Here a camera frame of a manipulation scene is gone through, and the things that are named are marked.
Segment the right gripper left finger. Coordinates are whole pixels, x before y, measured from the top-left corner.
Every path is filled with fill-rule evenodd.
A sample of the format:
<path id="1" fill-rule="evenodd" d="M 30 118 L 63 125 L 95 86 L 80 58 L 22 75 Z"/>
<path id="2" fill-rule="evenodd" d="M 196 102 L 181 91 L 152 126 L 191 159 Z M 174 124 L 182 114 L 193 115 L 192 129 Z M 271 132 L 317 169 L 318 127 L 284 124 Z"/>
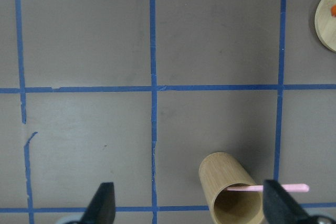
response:
<path id="1" fill-rule="evenodd" d="M 101 183 L 79 223 L 114 223 L 115 203 L 114 183 Z"/>

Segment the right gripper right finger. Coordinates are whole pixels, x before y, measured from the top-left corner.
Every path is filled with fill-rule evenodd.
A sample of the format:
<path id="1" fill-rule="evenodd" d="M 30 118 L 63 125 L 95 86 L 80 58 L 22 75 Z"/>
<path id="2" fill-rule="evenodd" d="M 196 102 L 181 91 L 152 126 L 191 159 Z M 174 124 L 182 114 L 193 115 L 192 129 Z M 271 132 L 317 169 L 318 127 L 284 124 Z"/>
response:
<path id="1" fill-rule="evenodd" d="M 268 223 L 318 223 L 318 217 L 309 215 L 289 194 L 308 191 L 306 184 L 281 185 L 276 180 L 265 180 L 262 203 Z"/>

